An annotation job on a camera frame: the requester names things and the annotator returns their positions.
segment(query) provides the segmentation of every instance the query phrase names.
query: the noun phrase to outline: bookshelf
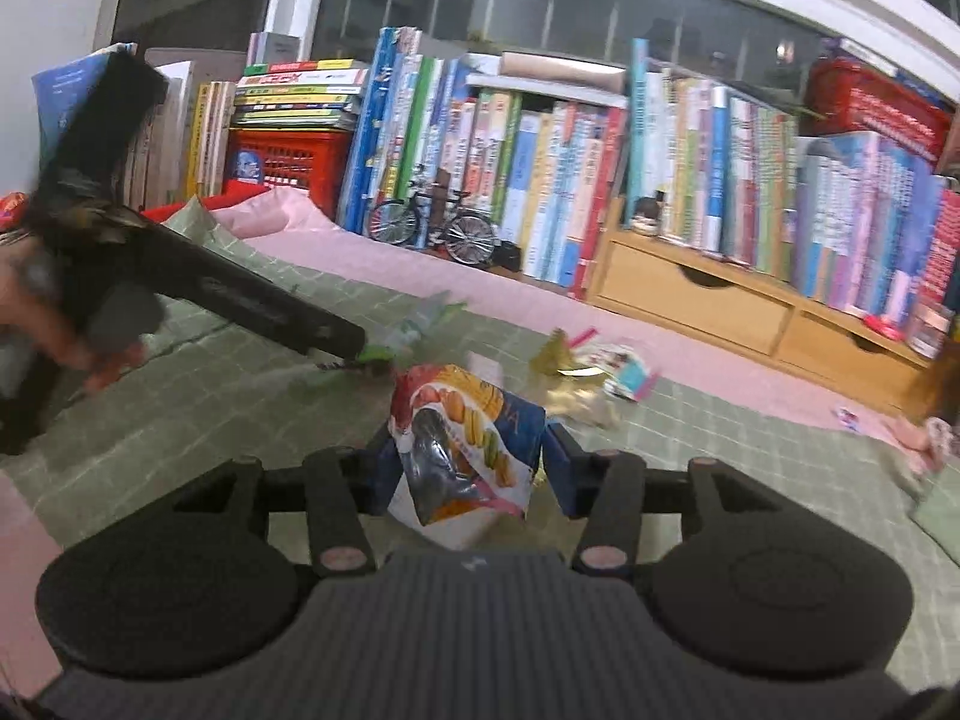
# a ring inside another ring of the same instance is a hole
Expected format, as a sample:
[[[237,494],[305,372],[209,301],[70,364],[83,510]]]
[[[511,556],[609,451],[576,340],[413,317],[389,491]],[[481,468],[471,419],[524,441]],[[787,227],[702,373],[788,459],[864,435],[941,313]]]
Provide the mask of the bookshelf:
[[[620,200],[609,218],[619,218]],[[632,230],[608,230],[587,302],[897,413],[928,360],[784,282]]]

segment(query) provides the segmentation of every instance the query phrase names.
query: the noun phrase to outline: toy bicycle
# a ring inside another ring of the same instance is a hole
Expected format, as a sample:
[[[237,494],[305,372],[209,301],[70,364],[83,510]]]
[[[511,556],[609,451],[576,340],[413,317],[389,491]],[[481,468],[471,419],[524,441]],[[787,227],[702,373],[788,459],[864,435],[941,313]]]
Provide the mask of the toy bicycle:
[[[387,200],[373,208],[367,224],[370,237],[395,247],[411,242],[418,242],[417,248],[443,247],[461,265],[488,268],[496,248],[490,218],[464,208],[469,193],[450,189],[449,172],[437,170],[436,178],[428,182],[420,167],[419,178],[410,182],[409,199]]]

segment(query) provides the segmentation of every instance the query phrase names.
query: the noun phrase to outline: person's hand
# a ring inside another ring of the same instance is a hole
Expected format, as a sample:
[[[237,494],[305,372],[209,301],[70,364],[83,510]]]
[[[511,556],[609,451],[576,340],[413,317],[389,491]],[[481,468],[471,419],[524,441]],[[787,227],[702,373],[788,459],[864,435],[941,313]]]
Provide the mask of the person's hand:
[[[89,371],[89,391],[104,389],[120,378],[124,368],[143,362],[143,346],[136,343],[119,354],[94,355],[54,306],[23,285],[18,266],[37,246],[33,238],[0,245],[0,327],[16,327],[26,333],[40,351],[59,365]]]

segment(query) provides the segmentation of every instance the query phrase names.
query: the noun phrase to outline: round black pad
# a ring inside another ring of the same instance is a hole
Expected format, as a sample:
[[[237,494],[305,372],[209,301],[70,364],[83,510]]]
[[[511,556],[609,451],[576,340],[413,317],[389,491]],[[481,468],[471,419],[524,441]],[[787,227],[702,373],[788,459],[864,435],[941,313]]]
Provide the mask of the round black pad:
[[[37,586],[37,618],[65,661],[169,679],[256,651],[297,600],[294,567],[274,548],[213,514],[170,514],[60,555]]]
[[[893,654],[913,608],[901,567],[807,514],[725,514],[651,571],[680,644],[736,671],[822,679]]]

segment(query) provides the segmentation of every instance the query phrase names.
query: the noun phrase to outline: bicycle wheel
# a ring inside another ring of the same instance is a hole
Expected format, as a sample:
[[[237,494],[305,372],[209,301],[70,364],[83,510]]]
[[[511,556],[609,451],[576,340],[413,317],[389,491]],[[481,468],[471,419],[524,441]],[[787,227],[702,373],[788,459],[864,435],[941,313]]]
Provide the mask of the bicycle wheel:
[[[416,235],[416,213],[402,200],[388,200],[370,212],[367,228],[373,240],[401,247]]]
[[[443,244],[451,260],[472,268],[486,268],[493,257],[496,236],[483,214],[459,211],[443,228]]]

